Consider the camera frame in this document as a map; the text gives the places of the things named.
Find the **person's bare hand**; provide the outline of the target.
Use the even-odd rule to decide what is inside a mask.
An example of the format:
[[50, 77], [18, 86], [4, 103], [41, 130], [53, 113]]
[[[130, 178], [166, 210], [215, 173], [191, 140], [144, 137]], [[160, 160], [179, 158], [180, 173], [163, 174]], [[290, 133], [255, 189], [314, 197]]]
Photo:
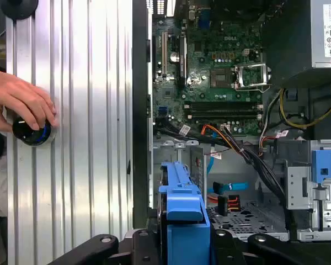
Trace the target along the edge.
[[4, 108], [18, 114], [33, 130], [43, 128], [46, 121], [58, 126], [55, 106], [46, 91], [0, 71], [0, 131], [11, 132], [12, 125], [3, 116]]

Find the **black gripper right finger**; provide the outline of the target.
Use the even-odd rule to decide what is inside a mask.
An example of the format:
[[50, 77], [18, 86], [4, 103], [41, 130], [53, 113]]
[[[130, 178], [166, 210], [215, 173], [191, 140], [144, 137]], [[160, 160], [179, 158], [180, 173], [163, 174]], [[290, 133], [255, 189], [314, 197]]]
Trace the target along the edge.
[[212, 228], [210, 264], [331, 264], [331, 242], [283, 242], [261, 233], [243, 242]]

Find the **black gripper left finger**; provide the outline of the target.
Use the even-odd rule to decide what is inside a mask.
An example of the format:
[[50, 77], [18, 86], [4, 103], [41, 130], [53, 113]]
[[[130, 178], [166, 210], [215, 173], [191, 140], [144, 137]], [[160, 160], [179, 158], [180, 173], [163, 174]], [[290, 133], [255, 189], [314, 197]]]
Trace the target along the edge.
[[126, 233], [122, 240], [100, 234], [75, 247], [51, 264], [165, 264], [156, 218], [149, 218], [144, 229]]

